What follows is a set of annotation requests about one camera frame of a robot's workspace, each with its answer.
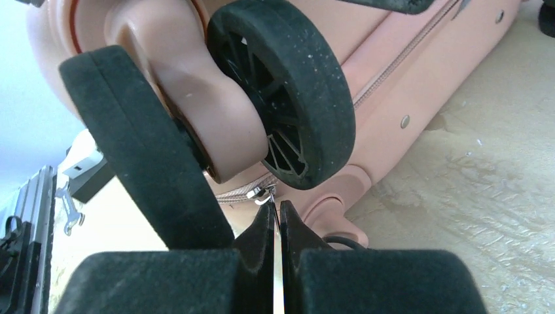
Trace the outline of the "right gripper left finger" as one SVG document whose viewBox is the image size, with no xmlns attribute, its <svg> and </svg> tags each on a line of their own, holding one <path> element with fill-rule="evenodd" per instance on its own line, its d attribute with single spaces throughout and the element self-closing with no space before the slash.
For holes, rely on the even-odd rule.
<svg viewBox="0 0 555 314">
<path fill-rule="evenodd" d="M 275 205 L 227 249 L 104 252 L 72 274 L 57 313 L 272 313 Z"/>
</svg>

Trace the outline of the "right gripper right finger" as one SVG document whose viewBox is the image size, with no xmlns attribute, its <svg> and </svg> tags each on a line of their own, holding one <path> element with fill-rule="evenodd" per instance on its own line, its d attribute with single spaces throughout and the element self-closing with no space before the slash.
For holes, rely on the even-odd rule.
<svg viewBox="0 0 555 314">
<path fill-rule="evenodd" d="M 337 250 L 280 205 L 286 313 L 485 313 L 467 266 L 444 250 Z"/>
</svg>

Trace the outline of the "pink suitcase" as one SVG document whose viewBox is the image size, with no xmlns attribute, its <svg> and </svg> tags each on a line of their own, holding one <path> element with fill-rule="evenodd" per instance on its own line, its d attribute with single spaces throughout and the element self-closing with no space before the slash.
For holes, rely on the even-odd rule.
<svg viewBox="0 0 555 314">
<path fill-rule="evenodd" d="M 276 195 L 322 237 L 523 1 L 29 1 L 41 73 L 169 249 L 224 248 Z"/>
</svg>

